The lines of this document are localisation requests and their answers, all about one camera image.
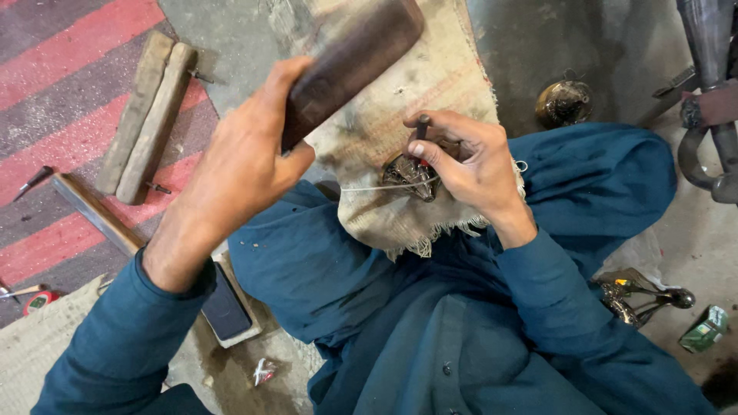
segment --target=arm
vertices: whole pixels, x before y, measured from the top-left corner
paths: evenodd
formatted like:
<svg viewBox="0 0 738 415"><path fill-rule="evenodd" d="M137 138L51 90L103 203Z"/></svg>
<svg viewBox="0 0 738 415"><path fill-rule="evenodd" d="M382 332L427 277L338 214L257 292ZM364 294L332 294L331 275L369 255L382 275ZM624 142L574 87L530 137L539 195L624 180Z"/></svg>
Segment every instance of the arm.
<svg viewBox="0 0 738 415"><path fill-rule="evenodd" d="M424 113L434 127L431 142L411 137L407 152L492 224L505 248L497 264L537 351L607 413L714 413L676 360L614 318L563 248L537 229L517 195L504 129L452 112ZM439 138L460 144L460 161L434 143Z"/></svg>
<svg viewBox="0 0 738 415"><path fill-rule="evenodd" d="M280 155L286 97L310 63L302 57L276 64L218 125L149 245L118 274L49 371L34 414L130 414L162 404L168 363L213 290L210 253L276 202L315 158L304 142ZM184 397L194 399L191 389L166 394L182 405ZM204 407L189 402L188 409Z"/></svg>

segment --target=hand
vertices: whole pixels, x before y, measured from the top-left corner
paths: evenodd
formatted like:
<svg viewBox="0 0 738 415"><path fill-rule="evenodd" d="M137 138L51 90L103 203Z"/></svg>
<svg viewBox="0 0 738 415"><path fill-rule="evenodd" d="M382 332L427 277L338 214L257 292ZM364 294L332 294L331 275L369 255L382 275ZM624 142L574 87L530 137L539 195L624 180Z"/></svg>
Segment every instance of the hand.
<svg viewBox="0 0 738 415"><path fill-rule="evenodd" d="M532 241L538 231L517 192L505 129L451 111L422 111L405 120L405 126L416 127L420 114L430 117L427 139L415 140L413 133L406 152L426 160L457 200L479 210L504 248ZM436 144L443 142L456 145L449 149L454 157Z"/></svg>
<svg viewBox="0 0 738 415"><path fill-rule="evenodd" d="M218 124L144 253L144 270L158 287L187 291L215 247L279 200L313 163L305 142L280 155L287 95L311 63L305 56L277 62L265 84Z"/></svg>

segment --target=green box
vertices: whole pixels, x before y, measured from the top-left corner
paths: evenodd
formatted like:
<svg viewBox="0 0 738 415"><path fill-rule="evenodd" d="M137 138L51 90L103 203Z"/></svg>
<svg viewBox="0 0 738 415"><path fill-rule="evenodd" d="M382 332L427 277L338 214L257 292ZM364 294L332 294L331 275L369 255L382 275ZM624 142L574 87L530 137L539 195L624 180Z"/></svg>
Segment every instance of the green box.
<svg viewBox="0 0 738 415"><path fill-rule="evenodd" d="M684 333L679 344L692 353L714 345L728 332L728 313L718 306L708 306L697 322Z"/></svg>

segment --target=red striped rug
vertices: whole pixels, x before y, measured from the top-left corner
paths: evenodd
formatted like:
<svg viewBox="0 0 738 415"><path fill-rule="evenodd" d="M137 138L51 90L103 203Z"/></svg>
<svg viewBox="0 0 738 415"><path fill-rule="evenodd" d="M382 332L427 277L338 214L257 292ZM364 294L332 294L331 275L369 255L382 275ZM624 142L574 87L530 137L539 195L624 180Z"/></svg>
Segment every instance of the red striped rug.
<svg viewBox="0 0 738 415"><path fill-rule="evenodd" d="M155 0L0 0L0 27L0 279L71 292L128 259L48 181L10 200L42 165L93 190L147 32L175 35ZM217 121L200 83L190 82L156 173L172 194L152 191L136 207L97 196L150 238ZM21 316L14 301L0 300L0 327Z"/></svg>

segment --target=burlap cloth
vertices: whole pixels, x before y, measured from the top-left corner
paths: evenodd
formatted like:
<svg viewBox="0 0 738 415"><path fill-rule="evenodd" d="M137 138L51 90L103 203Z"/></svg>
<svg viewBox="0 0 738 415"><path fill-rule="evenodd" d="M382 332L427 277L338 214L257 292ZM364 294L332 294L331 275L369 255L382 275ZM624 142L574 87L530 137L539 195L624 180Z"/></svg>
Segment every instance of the burlap cloth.
<svg viewBox="0 0 738 415"><path fill-rule="evenodd" d="M305 10L292 1L286 18L275 13L272 26L284 34L289 53L312 55L340 36L340 28L361 13L365 3L313 0L302 4L309 18L301 18ZM342 188L381 185L382 165L411 132L402 125L403 118L420 109L450 109L497 123L492 84L477 56L466 4L418 3L426 19L418 43L306 138L315 148L317 166L334 173ZM430 256L431 242L443 230L455 227L478 236L474 228L486 226L475 209L456 201L443 185L431 203L402 189L342 192L338 217L354 238L384 250L393 260L404 250Z"/></svg>

